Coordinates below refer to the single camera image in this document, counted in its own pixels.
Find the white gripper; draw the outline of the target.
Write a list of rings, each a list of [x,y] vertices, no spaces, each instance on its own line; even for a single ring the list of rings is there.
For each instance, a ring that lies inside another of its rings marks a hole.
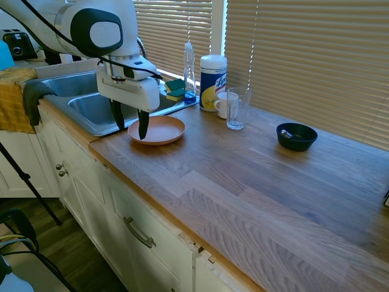
[[[138,109],[139,138],[146,137],[149,125],[149,113],[160,106],[159,85],[152,77],[141,81],[126,78],[117,83],[109,76],[103,66],[97,67],[97,88],[99,93],[111,99],[110,108],[120,131],[125,129],[121,103]]]

